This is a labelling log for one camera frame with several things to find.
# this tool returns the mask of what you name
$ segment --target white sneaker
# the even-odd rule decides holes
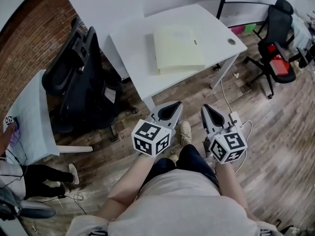
[[[75,168],[75,166],[70,163],[69,164],[69,172],[73,175],[73,184],[79,184],[80,183],[80,179],[79,179],[79,176],[78,176],[78,172],[77,172],[77,169]]]
[[[174,155],[171,155],[169,159],[171,159],[176,165],[176,162],[178,161],[178,156],[174,154]]]
[[[192,140],[191,127],[188,121],[183,121],[181,123],[181,135],[182,135],[182,145],[190,144]]]
[[[70,189],[63,183],[63,182],[57,182],[57,185],[62,187],[64,189],[64,195],[70,194]]]

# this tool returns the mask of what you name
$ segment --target hand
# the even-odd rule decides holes
[[[18,125],[17,125],[16,121],[11,122],[9,124],[8,128],[12,131],[12,133],[15,132],[15,130],[18,128]]]

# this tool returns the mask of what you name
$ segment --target green object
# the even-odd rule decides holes
[[[252,32],[255,29],[256,25],[257,24],[246,25],[243,32]]]

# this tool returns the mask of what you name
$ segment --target black pants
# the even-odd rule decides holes
[[[56,197],[64,194],[64,189],[60,187],[49,187],[43,182],[46,180],[60,181],[60,182],[73,182],[73,175],[58,171],[46,165],[29,165],[21,166],[24,175],[26,196],[25,199],[30,197]]]
[[[174,169],[195,171],[206,176],[210,181],[212,181],[217,188],[219,188],[219,183],[216,174],[206,163],[206,161],[200,156],[197,149],[188,144],[183,147],[181,153],[179,154],[179,160],[177,161],[177,167],[174,162],[168,158],[161,158],[157,163],[155,163],[147,178],[145,179],[143,185],[149,182],[154,177],[172,171]]]

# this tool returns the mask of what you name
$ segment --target brick wall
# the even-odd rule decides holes
[[[30,79],[52,62],[75,16],[69,0],[26,0],[10,18],[0,34],[1,120]],[[102,62],[110,65],[105,57]]]

